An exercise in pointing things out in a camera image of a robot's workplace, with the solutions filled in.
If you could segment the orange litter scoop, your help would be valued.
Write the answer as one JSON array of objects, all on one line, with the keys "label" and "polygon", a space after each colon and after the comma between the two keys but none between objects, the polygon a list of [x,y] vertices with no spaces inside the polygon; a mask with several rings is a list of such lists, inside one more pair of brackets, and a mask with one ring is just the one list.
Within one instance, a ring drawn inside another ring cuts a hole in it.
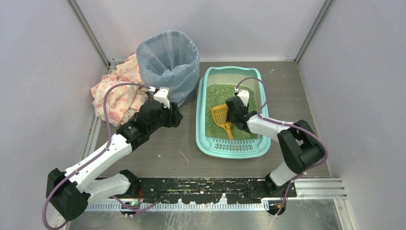
[{"label": "orange litter scoop", "polygon": [[214,123],[226,131],[229,139],[234,139],[231,131],[232,124],[226,120],[227,112],[228,107],[226,104],[217,105],[211,108],[211,115]]}]

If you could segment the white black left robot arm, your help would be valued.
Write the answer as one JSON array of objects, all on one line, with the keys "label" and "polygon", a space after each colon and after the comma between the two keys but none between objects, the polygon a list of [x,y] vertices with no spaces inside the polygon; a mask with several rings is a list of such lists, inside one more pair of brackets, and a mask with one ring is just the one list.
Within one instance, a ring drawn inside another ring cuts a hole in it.
[{"label": "white black left robot arm", "polygon": [[121,125],[109,141],[81,162],[63,172],[55,168],[48,174],[46,198],[66,221],[78,218],[100,200],[119,195],[139,195],[141,182],[131,171],[99,180],[99,175],[122,157],[132,153],[161,127],[178,127],[183,116],[178,105],[166,108],[156,100],[146,101],[135,118]]}]

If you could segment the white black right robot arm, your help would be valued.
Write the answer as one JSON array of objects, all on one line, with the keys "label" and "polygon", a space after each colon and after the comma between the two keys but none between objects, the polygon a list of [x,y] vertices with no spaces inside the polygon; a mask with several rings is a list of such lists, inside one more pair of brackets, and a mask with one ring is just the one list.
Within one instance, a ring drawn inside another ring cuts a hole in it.
[{"label": "white black right robot arm", "polygon": [[249,111],[239,96],[226,100],[226,120],[238,129],[258,134],[279,143],[283,161],[265,176],[268,191],[274,191],[287,182],[298,179],[311,168],[322,164],[328,156],[324,143],[304,120],[295,123],[274,120],[257,111]]}]

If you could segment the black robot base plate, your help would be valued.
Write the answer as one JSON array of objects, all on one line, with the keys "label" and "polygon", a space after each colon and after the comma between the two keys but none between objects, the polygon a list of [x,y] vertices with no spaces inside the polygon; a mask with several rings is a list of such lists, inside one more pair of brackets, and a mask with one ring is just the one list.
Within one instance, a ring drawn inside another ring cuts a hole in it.
[{"label": "black robot base plate", "polygon": [[216,204],[225,197],[227,204],[254,204],[263,198],[281,200],[285,194],[288,198],[295,197],[295,187],[283,185],[271,190],[267,181],[258,177],[144,177],[138,179],[133,191],[117,197],[163,204],[175,204],[178,201],[184,204]]}]

